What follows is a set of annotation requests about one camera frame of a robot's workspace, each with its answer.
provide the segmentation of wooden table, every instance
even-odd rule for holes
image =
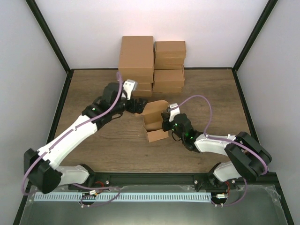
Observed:
[[[109,82],[116,81],[116,70],[75,70],[62,110],[56,136],[68,128],[93,100],[102,95]],[[249,133],[246,117],[231,70],[185,70],[182,93],[154,93],[149,101],[165,99],[180,103],[194,94],[206,96],[213,109],[208,133],[212,135]],[[194,98],[180,108],[194,129],[203,131],[209,108],[201,98]],[[125,113],[106,124],[83,141],[62,165],[85,163],[96,172],[168,172],[205,173],[225,156],[190,152],[171,137],[148,143],[142,130],[142,117]]]

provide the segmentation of cardboard box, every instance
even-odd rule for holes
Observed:
[[[130,80],[134,80],[138,83],[153,83],[154,82],[154,78],[153,78],[153,73],[152,75],[147,75],[147,76],[144,76],[144,75],[124,75],[122,74],[122,79],[125,81],[127,79],[130,79]]]
[[[134,90],[132,95],[133,97],[151,97],[152,90]]]
[[[122,38],[119,71],[122,75],[153,75],[153,37]]]
[[[153,92],[155,93],[181,93],[182,87],[156,87],[153,85]]]
[[[183,65],[185,58],[156,58],[154,64],[158,65]]]
[[[155,58],[185,58],[187,54],[185,41],[156,41]]]
[[[168,105],[167,101],[159,100],[149,102],[145,106],[141,115],[144,116],[143,129],[149,142],[169,137],[168,132],[162,130],[163,118],[161,117],[161,113],[167,109]]]
[[[152,83],[138,83],[137,90],[152,90]]]
[[[155,86],[156,88],[183,87],[184,80],[185,78],[183,68],[171,70],[155,70],[153,86]]]
[[[166,64],[155,64],[154,65],[154,69],[181,69],[183,67],[182,64],[170,64],[170,65],[166,65]]]

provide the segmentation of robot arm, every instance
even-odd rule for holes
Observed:
[[[212,168],[211,183],[214,186],[217,186],[220,182],[239,177],[254,181],[264,171],[262,163],[256,157],[244,151],[241,147],[230,143],[231,141],[242,143],[250,148],[262,158],[266,165],[272,160],[271,155],[246,132],[240,132],[238,135],[207,136],[195,130],[187,115],[180,113],[177,104],[169,105],[167,112],[162,113],[162,117],[163,130],[172,130],[172,135],[178,136],[189,151],[213,152],[230,158],[230,162],[219,163]]]
[[[53,191],[59,185],[79,183],[90,187],[94,182],[94,172],[87,165],[60,166],[63,159],[75,149],[83,140],[96,133],[117,114],[124,111],[142,113],[146,99],[132,99],[131,93],[136,89],[137,82],[127,80],[123,83],[122,95],[113,109],[98,119],[115,101],[119,84],[110,83],[103,91],[103,95],[87,106],[78,119],[61,135],[37,151],[29,149],[24,154],[24,171],[44,156],[28,175],[30,182],[43,193]]]

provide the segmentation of white wall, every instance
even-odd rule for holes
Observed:
[[[117,68],[121,37],[185,40],[186,67],[232,67],[267,0],[37,0],[71,68]]]
[[[262,146],[300,224],[300,1],[278,1],[238,71]]]
[[[25,1],[0,9],[0,223],[11,225],[23,154],[45,144],[66,74]]]

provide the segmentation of wood surface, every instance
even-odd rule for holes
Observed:
[[[76,70],[60,117],[56,136],[68,128],[85,107],[102,95],[109,82],[116,82],[116,70]],[[185,70],[182,93],[153,93],[149,101],[165,99],[181,103],[191,95],[209,99],[213,117],[208,133],[212,135],[249,133],[247,121],[231,70]],[[209,120],[209,107],[193,98],[180,108],[194,129],[203,131]],[[172,137],[148,143],[142,130],[142,117],[124,113],[84,140],[62,165],[85,163],[97,172],[204,173],[225,156],[190,152]]]

